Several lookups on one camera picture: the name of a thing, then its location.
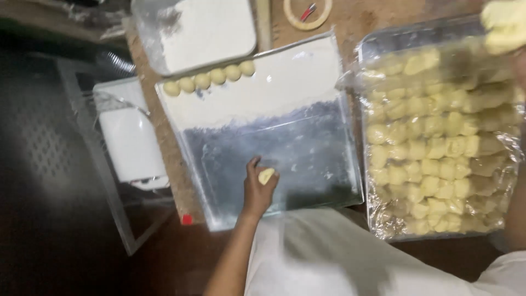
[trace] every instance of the wooden table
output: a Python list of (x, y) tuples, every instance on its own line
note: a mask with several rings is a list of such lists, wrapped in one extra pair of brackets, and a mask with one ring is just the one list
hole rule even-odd
[[(301, 15), (312, 1), (293, 0), (292, 10), (296, 15)], [(283, 2), (272, 0), (274, 48), (326, 32), (334, 26), (344, 64), (348, 64), (354, 59), (353, 49), (356, 44), (374, 30), (445, 16), (478, 13), (482, 3), (483, 0), (333, 0), (329, 19), (318, 29), (304, 32), (288, 23), (283, 12)], [(309, 17), (310, 19), (317, 18), (321, 13), (323, 3), (317, 5), (319, 9)], [(187, 173), (186, 164), (154, 89), (161, 76), (148, 65), (148, 59), (137, 36), (135, 23), (127, 18), (123, 20), (123, 25), (128, 47), (137, 65), (137, 75), (143, 88), (144, 98), (151, 112), (151, 120), (170, 179), (179, 218), (182, 224), (204, 223), (204, 215)], [(351, 97), (348, 98), (348, 102), (356, 118), (355, 126), (358, 127), (358, 108), (355, 107)], [(356, 130), (357, 139), (360, 139), (358, 133), (359, 130)]]

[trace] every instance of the dark floor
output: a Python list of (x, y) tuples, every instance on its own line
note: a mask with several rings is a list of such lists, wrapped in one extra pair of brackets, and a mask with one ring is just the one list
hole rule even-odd
[[(169, 221), (129, 260), (128, 295), (201, 295), (229, 232)], [(501, 253), (485, 236), (403, 242), (396, 248), (424, 263), (475, 281)]]

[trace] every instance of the plastic wrap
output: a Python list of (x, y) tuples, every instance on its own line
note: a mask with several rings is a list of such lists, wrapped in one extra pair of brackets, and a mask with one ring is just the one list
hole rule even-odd
[(361, 102), (371, 232), (408, 240), (503, 228), (524, 115), (507, 58), (475, 36), (406, 45), (361, 56), (353, 79), (340, 79)]

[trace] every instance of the flour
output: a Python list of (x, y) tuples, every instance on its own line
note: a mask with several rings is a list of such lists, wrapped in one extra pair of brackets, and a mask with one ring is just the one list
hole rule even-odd
[(254, 49), (254, 22), (246, 0), (183, 0), (175, 10), (181, 12), (176, 26), (165, 24), (159, 29), (171, 73), (244, 56)]
[(256, 73), (252, 77), (213, 85), (201, 91), (201, 97), (197, 92), (178, 97), (161, 93), (167, 115), (179, 130), (219, 129), (281, 116), (340, 96), (334, 88), (341, 73), (340, 58), (331, 37), (258, 58), (254, 64)]

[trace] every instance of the hand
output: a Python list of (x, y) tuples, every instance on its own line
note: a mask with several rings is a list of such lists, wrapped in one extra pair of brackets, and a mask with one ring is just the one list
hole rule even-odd
[(241, 215), (259, 221), (265, 211), (272, 203), (272, 194), (278, 184), (279, 173), (275, 172), (267, 184), (259, 182), (259, 173), (268, 169), (267, 167), (256, 166), (261, 160), (261, 156), (252, 158), (247, 163), (247, 178), (245, 179), (245, 203)]
[(512, 65), (517, 77), (517, 82), (526, 92), (526, 47), (519, 49), (513, 55)]

